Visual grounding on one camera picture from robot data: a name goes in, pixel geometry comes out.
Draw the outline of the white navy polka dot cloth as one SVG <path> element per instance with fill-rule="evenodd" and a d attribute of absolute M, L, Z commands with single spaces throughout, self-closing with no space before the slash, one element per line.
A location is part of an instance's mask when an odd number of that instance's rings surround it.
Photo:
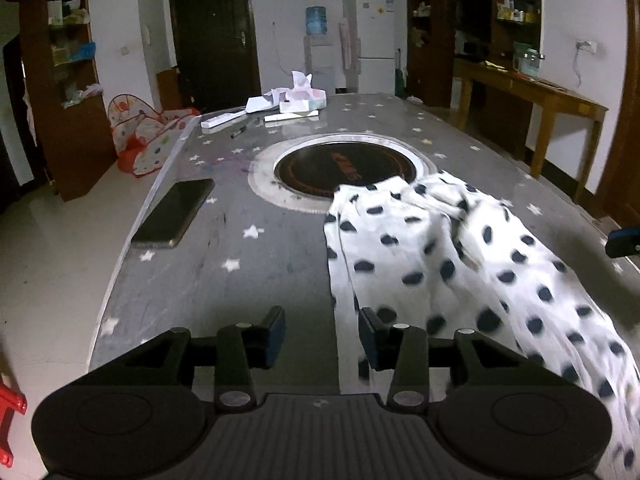
<path fill-rule="evenodd" d="M 639 369 L 576 273 L 495 197 L 451 174 L 342 185 L 324 222 L 341 392 L 386 393 L 358 313 L 449 338 L 476 330 L 592 393 L 612 418 L 602 479 L 639 474 Z"/>

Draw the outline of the black smartphone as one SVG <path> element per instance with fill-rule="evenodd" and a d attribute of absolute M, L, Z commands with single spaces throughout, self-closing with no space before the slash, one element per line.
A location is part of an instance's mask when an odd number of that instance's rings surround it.
<path fill-rule="evenodd" d="M 213 179 L 176 182 L 138 227 L 131 245 L 146 249 L 175 247 L 214 188 Z"/>

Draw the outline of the round induction cooker inset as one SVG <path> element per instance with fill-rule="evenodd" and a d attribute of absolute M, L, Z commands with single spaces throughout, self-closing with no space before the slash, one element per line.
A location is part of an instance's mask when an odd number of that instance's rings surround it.
<path fill-rule="evenodd" d="M 274 206 L 323 214 L 341 185 L 378 184 L 392 177 L 411 183 L 434 174 L 426 155 L 389 136 L 343 132 L 302 136 L 265 148 L 250 163 L 252 191 Z"/>

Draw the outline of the glass jar on side table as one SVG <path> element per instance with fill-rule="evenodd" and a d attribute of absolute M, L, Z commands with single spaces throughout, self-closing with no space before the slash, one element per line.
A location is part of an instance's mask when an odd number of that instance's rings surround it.
<path fill-rule="evenodd" d="M 515 41 L 513 47 L 512 64 L 514 70 L 521 75 L 537 78 L 539 76 L 540 66 L 544 60 L 544 55 L 529 44 L 521 44 Z"/>

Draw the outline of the black marker pen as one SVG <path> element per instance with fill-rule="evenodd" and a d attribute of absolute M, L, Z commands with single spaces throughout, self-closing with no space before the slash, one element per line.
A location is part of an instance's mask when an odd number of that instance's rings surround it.
<path fill-rule="evenodd" d="M 247 126 L 248 125 L 242 125 L 242 127 L 240 127 L 238 130 L 236 130 L 235 132 L 232 132 L 230 138 L 231 139 L 237 138 L 240 134 L 246 131 Z"/>

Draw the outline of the white remote control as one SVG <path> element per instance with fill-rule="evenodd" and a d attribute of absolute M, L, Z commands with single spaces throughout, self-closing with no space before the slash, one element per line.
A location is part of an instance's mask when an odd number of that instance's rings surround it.
<path fill-rule="evenodd" d="M 200 123 L 200 126 L 202 129 L 213 129 L 213 128 L 217 128 L 221 125 L 226 124 L 227 122 L 233 122 L 235 119 L 239 119 L 242 118 L 246 115 L 246 111 L 245 110 L 239 110 L 238 112 L 234 112 L 234 113 L 224 113 L 224 114 L 220 114 L 216 117 L 213 118 L 209 118 L 206 120 L 203 120 Z"/>

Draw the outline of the red plastic stool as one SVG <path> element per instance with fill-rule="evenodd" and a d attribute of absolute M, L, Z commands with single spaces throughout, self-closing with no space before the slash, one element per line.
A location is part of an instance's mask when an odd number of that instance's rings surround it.
<path fill-rule="evenodd" d="M 9 444 L 9 433 L 15 414 L 25 415 L 28 402 L 10 372 L 1 372 L 1 466 L 11 468 L 14 455 Z"/>

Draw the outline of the colourful polka dot play tent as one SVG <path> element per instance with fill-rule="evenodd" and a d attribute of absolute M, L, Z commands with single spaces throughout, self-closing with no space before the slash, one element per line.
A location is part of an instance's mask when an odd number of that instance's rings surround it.
<path fill-rule="evenodd" d="M 195 108 L 158 112 L 132 94 L 115 96 L 107 107 L 117 167 L 140 178 L 160 170 L 186 130 Z"/>

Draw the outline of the white paper sheets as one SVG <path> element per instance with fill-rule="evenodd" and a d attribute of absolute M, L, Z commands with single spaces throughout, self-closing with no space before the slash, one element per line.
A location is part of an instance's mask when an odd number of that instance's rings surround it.
<path fill-rule="evenodd" d="M 246 114 L 255 114 L 259 112 L 265 112 L 266 110 L 273 110 L 279 106 L 278 100 L 272 95 L 271 92 L 263 94 L 262 96 L 252 96 L 249 98 L 245 105 Z"/>

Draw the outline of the right dark wooden cabinet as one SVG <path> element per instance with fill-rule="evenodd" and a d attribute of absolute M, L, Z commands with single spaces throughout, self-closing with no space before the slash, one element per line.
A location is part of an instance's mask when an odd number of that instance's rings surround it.
<path fill-rule="evenodd" d="M 406 91 L 447 107 L 458 64 L 510 70 L 518 49 L 540 49 L 541 0 L 407 0 Z"/>

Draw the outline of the water dispenser with blue bottle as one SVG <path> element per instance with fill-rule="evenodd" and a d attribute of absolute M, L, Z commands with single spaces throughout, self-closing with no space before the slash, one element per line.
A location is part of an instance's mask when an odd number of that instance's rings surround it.
<path fill-rule="evenodd" d="M 334 41 L 329 34 L 324 6 L 305 9 L 306 36 L 304 37 L 306 73 L 311 74 L 314 88 L 327 94 L 335 93 Z"/>

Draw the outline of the left wooden shelf cabinet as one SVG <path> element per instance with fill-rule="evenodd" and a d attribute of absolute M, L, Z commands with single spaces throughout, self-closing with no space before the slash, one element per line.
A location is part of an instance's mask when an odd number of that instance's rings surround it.
<path fill-rule="evenodd" d="M 22 0 L 18 18 L 37 142 L 62 200 L 76 200 L 116 160 L 89 0 Z"/>

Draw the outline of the dark wooden door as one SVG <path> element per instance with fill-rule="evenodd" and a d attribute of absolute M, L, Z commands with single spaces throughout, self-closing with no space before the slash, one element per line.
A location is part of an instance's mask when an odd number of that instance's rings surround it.
<path fill-rule="evenodd" d="M 202 113 L 244 105 L 260 92 L 250 0 L 169 0 L 186 97 Z"/>

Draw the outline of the white refrigerator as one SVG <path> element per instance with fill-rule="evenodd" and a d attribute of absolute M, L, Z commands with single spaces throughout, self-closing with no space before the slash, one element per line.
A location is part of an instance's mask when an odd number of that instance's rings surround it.
<path fill-rule="evenodd" d="M 395 1 L 343 0 L 344 74 L 350 93 L 393 94 Z"/>

